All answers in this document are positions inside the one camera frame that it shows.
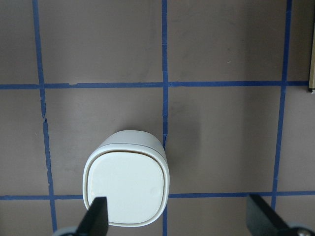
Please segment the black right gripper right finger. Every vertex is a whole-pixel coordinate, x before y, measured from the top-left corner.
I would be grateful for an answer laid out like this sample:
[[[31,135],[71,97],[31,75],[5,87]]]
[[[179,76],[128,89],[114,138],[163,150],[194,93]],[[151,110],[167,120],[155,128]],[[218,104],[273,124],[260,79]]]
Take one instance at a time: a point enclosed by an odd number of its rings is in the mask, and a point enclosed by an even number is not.
[[[258,194],[249,194],[246,204],[246,226],[252,236],[313,236],[302,226],[290,226]]]

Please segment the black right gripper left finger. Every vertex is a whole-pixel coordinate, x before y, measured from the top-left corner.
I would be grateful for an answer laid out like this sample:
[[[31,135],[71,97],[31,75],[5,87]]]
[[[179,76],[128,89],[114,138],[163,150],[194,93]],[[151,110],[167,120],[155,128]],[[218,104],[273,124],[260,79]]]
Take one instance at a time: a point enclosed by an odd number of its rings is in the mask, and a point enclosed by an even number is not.
[[[107,198],[96,197],[80,222],[75,235],[105,236],[108,228]]]

